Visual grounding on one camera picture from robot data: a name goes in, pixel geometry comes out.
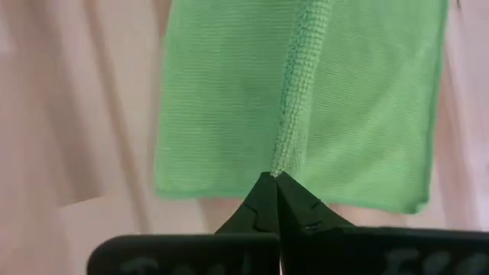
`green microfiber towel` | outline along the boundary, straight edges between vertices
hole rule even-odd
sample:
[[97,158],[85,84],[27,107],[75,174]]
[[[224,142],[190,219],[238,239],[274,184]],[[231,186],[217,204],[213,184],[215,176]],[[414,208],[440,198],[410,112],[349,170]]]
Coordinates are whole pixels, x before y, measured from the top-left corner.
[[155,162],[163,196],[287,171],[326,202],[429,198],[446,0],[179,0]]

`microfiber cloth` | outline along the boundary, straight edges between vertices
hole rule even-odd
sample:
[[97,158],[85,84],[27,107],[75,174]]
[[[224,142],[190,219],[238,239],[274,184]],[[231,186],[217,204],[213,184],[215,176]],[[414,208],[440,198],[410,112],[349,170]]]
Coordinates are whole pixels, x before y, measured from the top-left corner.
[[325,202],[418,212],[446,14],[446,0],[173,2],[157,192],[246,196],[286,171]]

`black object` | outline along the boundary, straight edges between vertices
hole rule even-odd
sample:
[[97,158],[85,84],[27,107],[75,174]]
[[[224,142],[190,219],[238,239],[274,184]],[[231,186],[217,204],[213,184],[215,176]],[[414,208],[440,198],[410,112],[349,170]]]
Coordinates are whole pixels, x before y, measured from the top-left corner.
[[111,239],[88,275],[489,274],[485,233],[355,227],[286,173],[262,173],[215,235]]

